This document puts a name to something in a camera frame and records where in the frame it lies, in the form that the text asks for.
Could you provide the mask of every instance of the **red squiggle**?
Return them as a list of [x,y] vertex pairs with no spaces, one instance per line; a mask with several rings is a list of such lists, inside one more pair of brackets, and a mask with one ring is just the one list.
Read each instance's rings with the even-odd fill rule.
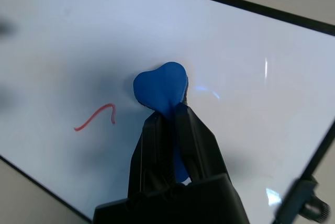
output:
[[91,120],[93,118],[95,118],[96,115],[98,115],[101,111],[103,111],[104,109],[106,109],[108,107],[112,107],[113,108],[113,111],[111,113],[111,123],[115,124],[115,120],[114,120],[114,118],[115,118],[115,111],[116,111],[115,105],[114,104],[107,104],[107,105],[104,105],[104,106],[100,107],[96,112],[94,112],[93,115],[82,126],[77,127],[77,128],[74,127],[74,130],[75,131],[80,131],[80,130],[84,129],[88,125],[88,123],[90,123]]

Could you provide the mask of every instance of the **blue play dough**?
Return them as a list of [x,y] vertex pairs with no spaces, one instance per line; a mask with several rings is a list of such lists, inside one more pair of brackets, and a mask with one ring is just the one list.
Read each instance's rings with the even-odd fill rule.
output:
[[[179,63],[169,62],[156,70],[140,73],[134,80],[134,95],[141,104],[160,112],[168,120],[173,118],[173,108],[183,101],[188,84],[187,74]],[[188,178],[177,144],[174,148],[177,182]]]

